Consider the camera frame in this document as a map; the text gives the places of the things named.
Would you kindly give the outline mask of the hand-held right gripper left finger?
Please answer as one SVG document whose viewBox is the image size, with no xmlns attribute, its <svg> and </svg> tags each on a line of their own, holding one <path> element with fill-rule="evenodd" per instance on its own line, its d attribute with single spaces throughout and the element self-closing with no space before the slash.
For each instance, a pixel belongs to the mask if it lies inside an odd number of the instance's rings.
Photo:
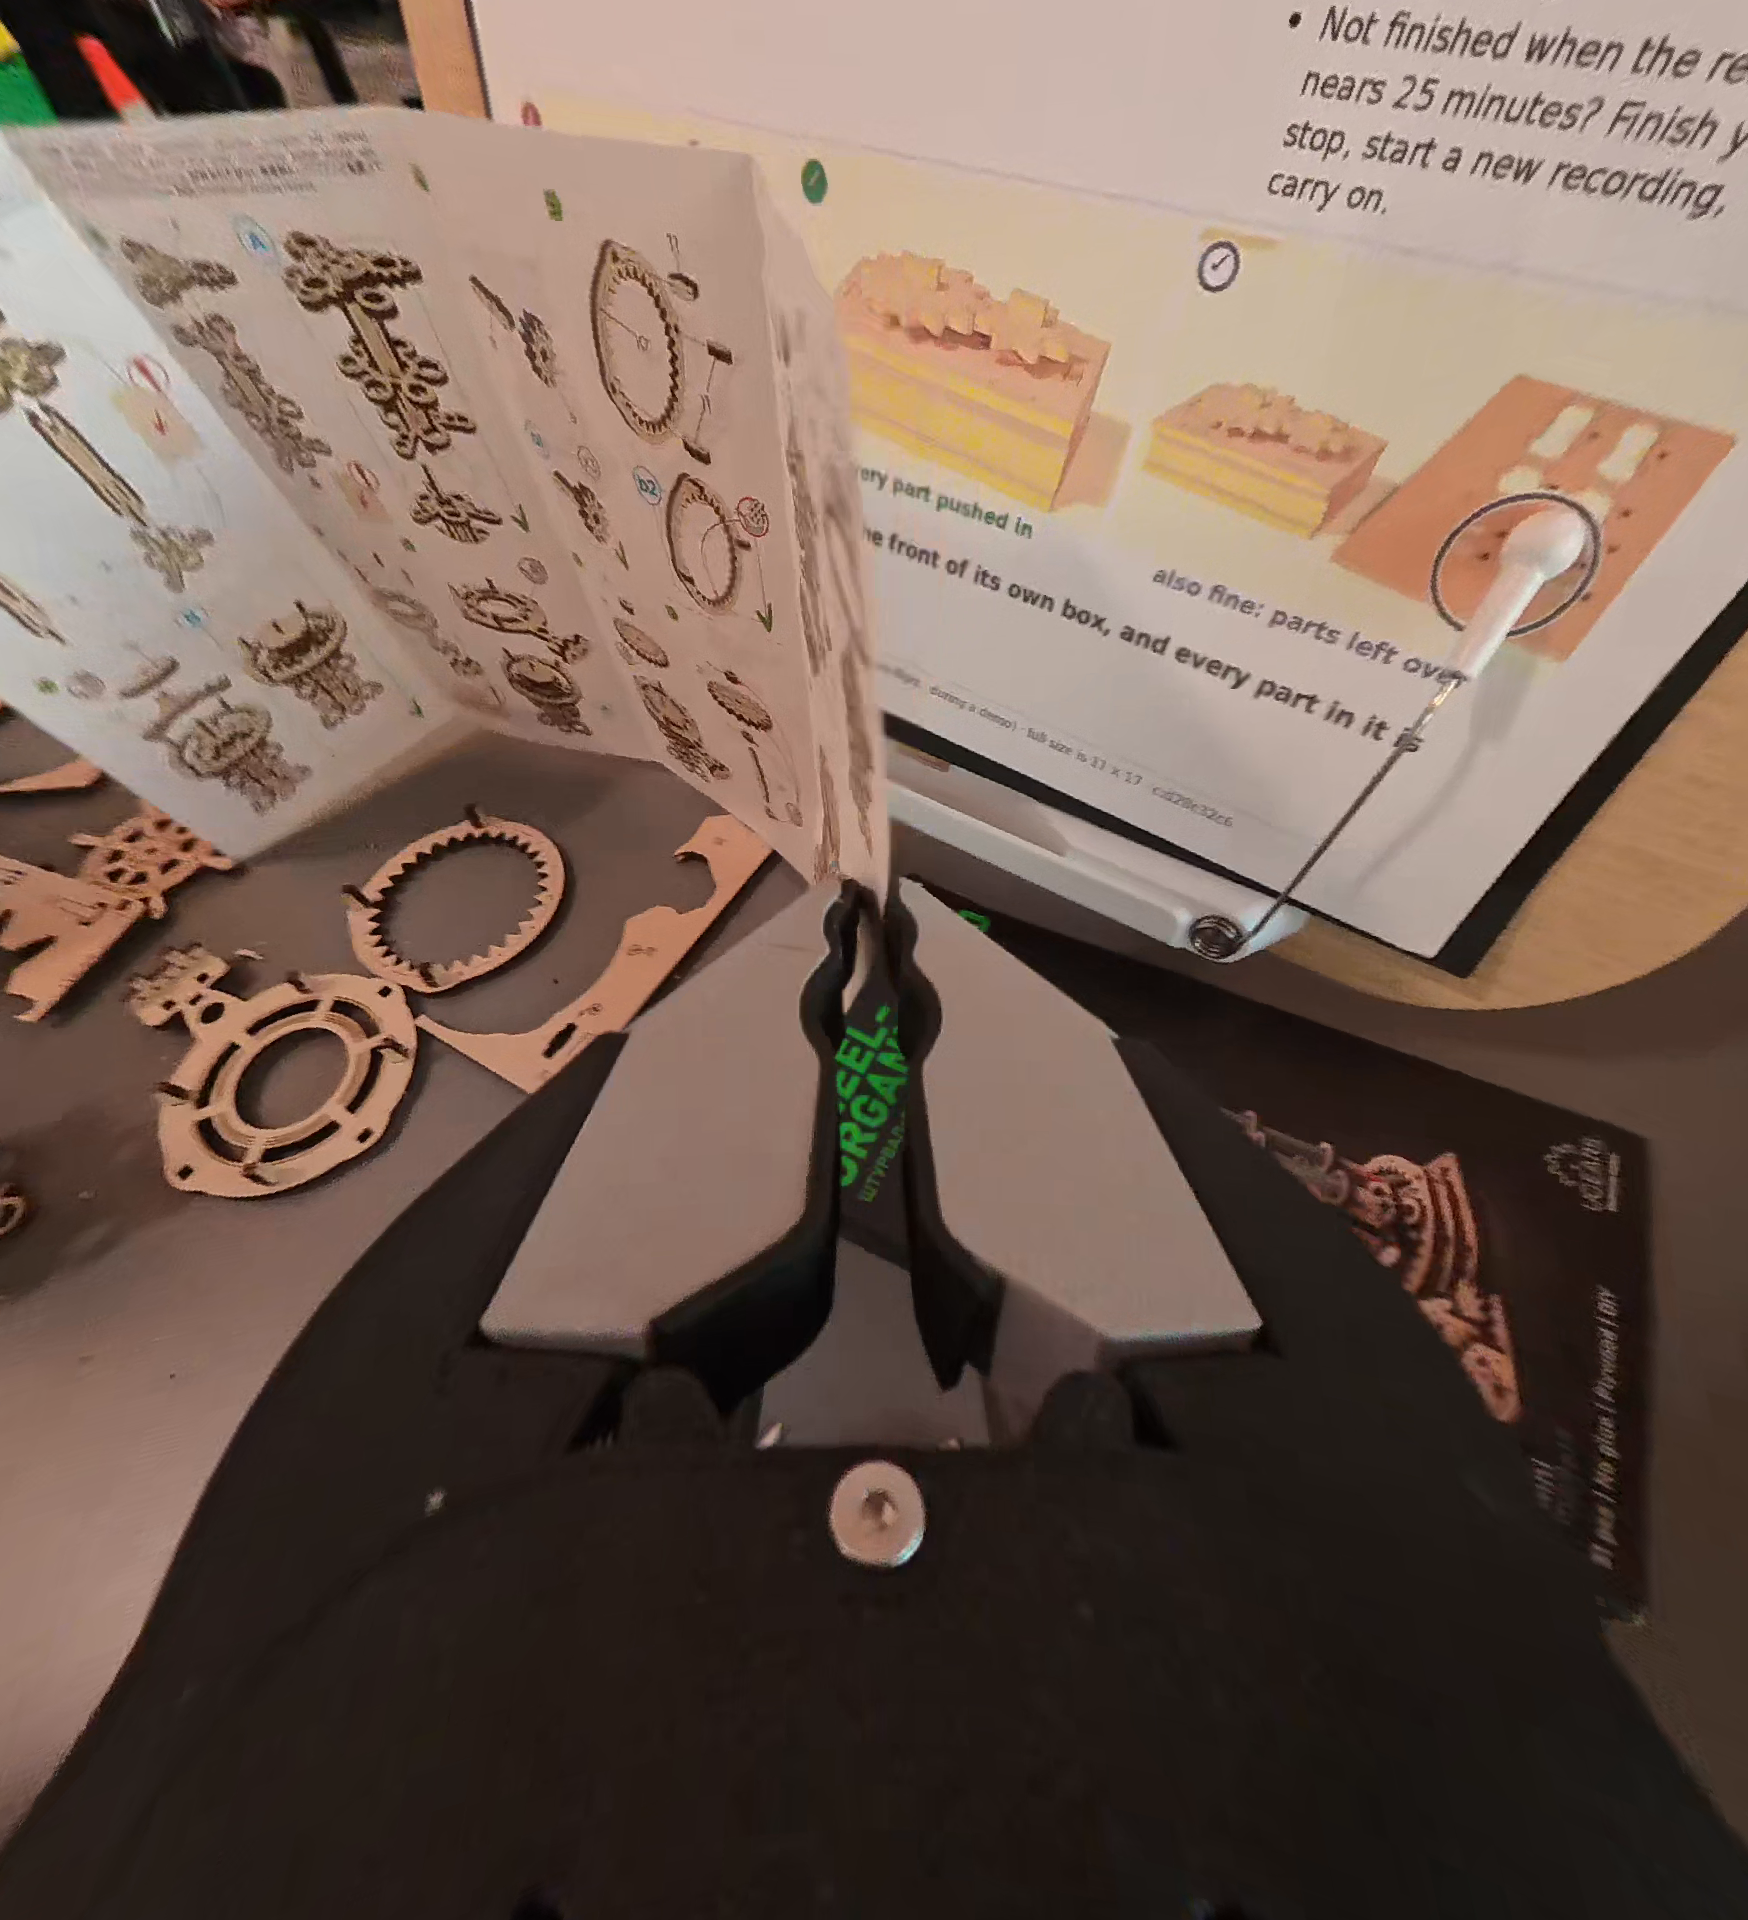
<svg viewBox="0 0 1748 1920">
<path fill-rule="evenodd" d="M 814 887 L 627 1032 L 480 1330 L 689 1371 L 732 1412 L 833 1301 L 857 886 Z"/>
</svg>

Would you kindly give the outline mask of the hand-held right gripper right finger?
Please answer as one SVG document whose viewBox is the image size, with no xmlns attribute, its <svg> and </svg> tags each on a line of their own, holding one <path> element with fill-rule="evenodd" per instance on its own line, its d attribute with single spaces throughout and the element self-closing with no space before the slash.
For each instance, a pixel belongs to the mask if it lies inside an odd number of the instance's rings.
<svg viewBox="0 0 1748 1920">
<path fill-rule="evenodd" d="M 905 1204 L 935 1379 L 1241 1351 L 1263 1318 L 1112 1030 L 926 886 L 888 900 Z"/>
</svg>

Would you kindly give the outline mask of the wooden ring frame with stem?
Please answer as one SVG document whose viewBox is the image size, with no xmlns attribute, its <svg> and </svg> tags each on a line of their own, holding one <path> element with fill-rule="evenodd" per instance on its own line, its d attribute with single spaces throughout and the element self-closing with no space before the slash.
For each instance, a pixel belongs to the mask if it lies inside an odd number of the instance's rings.
<svg viewBox="0 0 1748 1920">
<path fill-rule="evenodd" d="M 378 1148 L 408 1099 L 419 1044 L 408 993 L 374 974 L 297 972 L 255 995 L 221 987 L 232 963 L 169 946 L 127 984 L 147 1027 L 179 1021 L 190 1050 L 155 1087 L 167 1183 L 229 1201 L 285 1194 Z M 267 1122 L 245 1083 L 291 1044 L 329 1044 L 337 1077 L 305 1116 Z"/>
</svg>

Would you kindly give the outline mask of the paper instruction sheet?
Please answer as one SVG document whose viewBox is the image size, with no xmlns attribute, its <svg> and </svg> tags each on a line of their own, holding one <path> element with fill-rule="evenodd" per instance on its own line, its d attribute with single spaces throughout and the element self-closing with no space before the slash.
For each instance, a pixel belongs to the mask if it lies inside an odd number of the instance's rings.
<svg viewBox="0 0 1748 1920">
<path fill-rule="evenodd" d="M 0 699 L 223 852 L 480 728 L 886 882 L 833 300 L 742 153 L 0 128 Z"/>
</svg>

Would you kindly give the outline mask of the curved wooden sheet offcut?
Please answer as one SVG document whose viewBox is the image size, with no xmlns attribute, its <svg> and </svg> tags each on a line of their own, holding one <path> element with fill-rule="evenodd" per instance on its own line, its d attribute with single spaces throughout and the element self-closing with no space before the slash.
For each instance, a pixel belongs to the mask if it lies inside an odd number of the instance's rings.
<svg viewBox="0 0 1748 1920">
<path fill-rule="evenodd" d="M 675 857 L 708 868 L 709 897 L 693 908 L 655 905 L 629 918 L 598 976 L 540 1025 L 514 1034 L 463 1032 L 419 1014 L 418 1030 L 517 1092 L 540 1092 L 591 1044 L 622 1034 L 680 974 L 773 852 L 752 828 L 717 814 L 695 828 Z"/>
</svg>

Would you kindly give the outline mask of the white document stand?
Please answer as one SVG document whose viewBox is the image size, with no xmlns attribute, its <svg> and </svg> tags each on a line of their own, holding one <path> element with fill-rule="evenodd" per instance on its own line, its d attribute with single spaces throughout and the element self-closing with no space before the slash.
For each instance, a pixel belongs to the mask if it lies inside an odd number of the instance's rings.
<svg viewBox="0 0 1748 1920">
<path fill-rule="evenodd" d="M 1290 898 L 1055 808 L 895 719 L 886 793 L 895 825 L 1200 960 L 1244 960 L 1314 923 Z"/>
</svg>

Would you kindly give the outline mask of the black kit package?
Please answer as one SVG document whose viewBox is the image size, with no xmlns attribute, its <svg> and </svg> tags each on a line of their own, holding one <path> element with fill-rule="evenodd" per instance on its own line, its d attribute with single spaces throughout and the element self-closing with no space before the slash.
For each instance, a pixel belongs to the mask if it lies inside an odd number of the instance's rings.
<svg viewBox="0 0 1748 1920">
<path fill-rule="evenodd" d="M 1019 923 L 963 914 L 1098 1014 L 1165 1123 L 1263 1318 L 1241 1351 L 1142 1360 L 1112 1371 L 1139 1403 L 1150 1377 L 1197 1368 L 1244 1385 L 1284 1356 L 1317 1361 L 1349 1412 L 1407 1424 L 1425 1452 L 1511 1434 L 1542 1514 L 1584 1555 L 1603 1607 L 1646 1596 L 1651 1335 L 1648 1157 L 1589 1116 L 1505 1092 L 1220 987 L 1175 981 Z M 888 926 L 838 1050 L 842 1227 L 909 1271 L 909 1061 Z M 924 1344 L 911 1279 L 901 1344 Z M 1017 1445 L 1049 1390 L 942 1387 L 953 1436 Z"/>
</svg>

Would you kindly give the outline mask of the small wooden sheet fragment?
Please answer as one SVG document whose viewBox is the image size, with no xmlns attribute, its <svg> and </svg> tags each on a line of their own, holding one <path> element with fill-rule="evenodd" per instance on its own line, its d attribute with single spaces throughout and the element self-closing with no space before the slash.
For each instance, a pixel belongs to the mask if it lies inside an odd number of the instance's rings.
<svg viewBox="0 0 1748 1920">
<path fill-rule="evenodd" d="M 17 956 L 5 990 L 40 1022 L 146 918 L 146 906 L 100 882 L 0 853 L 0 953 Z"/>
</svg>

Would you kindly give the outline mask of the printed instruction poster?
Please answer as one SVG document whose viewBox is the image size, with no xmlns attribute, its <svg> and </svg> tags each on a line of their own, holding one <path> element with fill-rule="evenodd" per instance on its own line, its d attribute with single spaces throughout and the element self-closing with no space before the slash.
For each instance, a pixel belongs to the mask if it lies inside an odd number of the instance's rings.
<svg viewBox="0 0 1748 1920">
<path fill-rule="evenodd" d="M 471 3 L 746 151 L 855 387 L 886 721 L 1418 958 L 1748 587 L 1748 3 Z"/>
</svg>

